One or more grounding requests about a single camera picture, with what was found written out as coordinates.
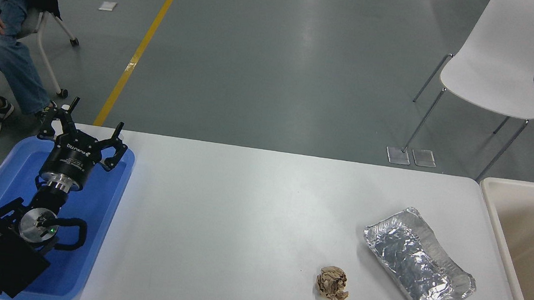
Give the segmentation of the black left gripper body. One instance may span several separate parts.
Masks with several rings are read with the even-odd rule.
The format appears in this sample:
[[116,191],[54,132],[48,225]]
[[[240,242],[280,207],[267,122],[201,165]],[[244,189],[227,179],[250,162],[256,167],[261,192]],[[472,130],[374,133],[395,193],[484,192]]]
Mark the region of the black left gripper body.
[[73,181],[73,187],[83,188],[95,164],[101,160],[98,140],[88,135],[60,134],[43,163],[39,175],[48,181],[50,176],[63,175]]

